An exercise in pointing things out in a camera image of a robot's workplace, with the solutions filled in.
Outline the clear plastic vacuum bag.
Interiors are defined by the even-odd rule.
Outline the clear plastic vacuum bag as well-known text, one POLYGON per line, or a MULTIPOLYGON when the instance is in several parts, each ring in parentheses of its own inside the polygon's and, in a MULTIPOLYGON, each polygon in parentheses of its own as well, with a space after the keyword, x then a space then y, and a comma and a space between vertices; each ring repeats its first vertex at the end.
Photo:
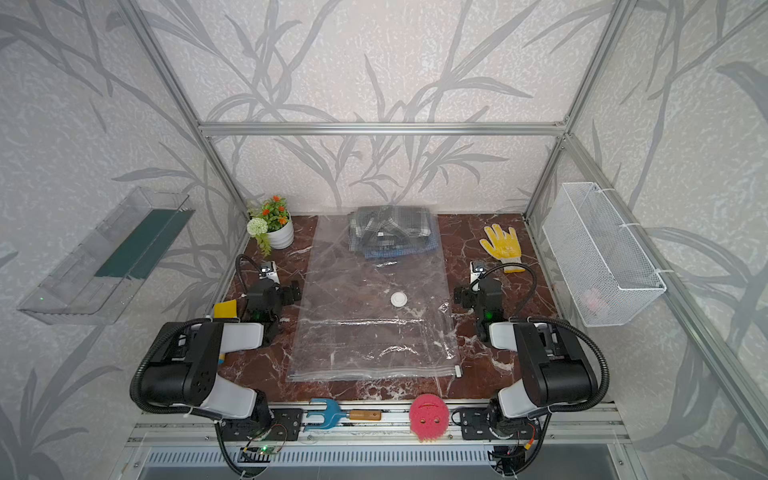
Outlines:
POLYGON ((349 248, 351 213, 317 221, 288 380, 454 374, 458 342, 436 215, 436 249, 366 259, 349 248))

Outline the black plaid shirt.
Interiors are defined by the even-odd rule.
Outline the black plaid shirt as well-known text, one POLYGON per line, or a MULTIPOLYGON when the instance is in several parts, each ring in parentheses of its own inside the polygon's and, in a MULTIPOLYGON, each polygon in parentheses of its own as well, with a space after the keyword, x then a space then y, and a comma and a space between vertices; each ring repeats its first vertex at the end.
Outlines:
POLYGON ((437 248, 438 229, 427 207, 366 206, 348 215, 349 248, 366 259, 390 259, 437 248))

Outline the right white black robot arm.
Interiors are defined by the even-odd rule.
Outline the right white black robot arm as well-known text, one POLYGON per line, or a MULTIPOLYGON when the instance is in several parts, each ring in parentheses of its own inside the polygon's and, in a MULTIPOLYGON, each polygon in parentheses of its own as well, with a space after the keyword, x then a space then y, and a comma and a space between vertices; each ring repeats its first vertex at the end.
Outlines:
POLYGON ((454 303, 475 314, 475 330, 483 343, 517 355, 521 379, 498 391, 492 406, 505 420, 573 413, 600 404, 610 387, 607 359, 594 340, 568 321, 522 315, 538 288, 534 269, 512 262, 470 264, 470 281, 454 289, 454 303), (529 274, 531 283, 511 313, 505 292, 494 276, 508 269, 529 274))

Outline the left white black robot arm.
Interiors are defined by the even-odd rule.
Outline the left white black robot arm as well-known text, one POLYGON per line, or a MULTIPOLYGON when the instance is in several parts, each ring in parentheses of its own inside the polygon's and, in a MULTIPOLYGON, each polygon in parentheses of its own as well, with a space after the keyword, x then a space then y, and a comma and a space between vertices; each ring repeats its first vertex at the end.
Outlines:
POLYGON ((131 380, 131 400, 144 412, 185 414, 213 421, 249 421, 260 429, 274 423, 266 396, 219 375, 219 359, 272 344, 282 310, 301 300, 296 281, 269 277, 246 292, 248 318, 199 318, 163 325, 131 380))

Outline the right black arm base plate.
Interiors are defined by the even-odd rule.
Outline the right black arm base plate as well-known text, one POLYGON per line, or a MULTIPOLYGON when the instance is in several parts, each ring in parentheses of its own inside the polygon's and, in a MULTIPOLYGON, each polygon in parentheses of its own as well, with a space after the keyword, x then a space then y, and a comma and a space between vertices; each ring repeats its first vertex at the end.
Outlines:
POLYGON ((465 441, 502 441, 517 443, 535 441, 539 437, 538 427, 527 419, 495 420, 487 407, 460 407, 450 414, 453 425, 460 429, 465 441))

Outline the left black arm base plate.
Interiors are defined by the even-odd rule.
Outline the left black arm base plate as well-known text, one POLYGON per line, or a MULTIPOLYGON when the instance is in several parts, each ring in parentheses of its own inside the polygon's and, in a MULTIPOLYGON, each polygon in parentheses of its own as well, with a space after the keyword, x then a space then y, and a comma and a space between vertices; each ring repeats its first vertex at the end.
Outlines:
POLYGON ((220 427, 225 442, 294 442, 299 438, 304 411, 301 408, 277 408, 269 414, 245 419, 226 419, 220 427))

